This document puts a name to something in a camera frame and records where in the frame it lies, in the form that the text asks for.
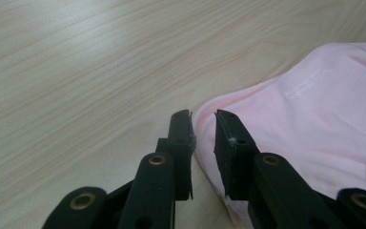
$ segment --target pink cloth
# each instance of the pink cloth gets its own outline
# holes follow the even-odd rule
[[[366,43],[319,47],[287,73],[197,112],[197,159],[233,221],[252,228],[247,202],[224,197],[214,156],[217,109],[238,115],[260,152],[287,158],[318,192],[335,198],[343,188],[366,190]]]

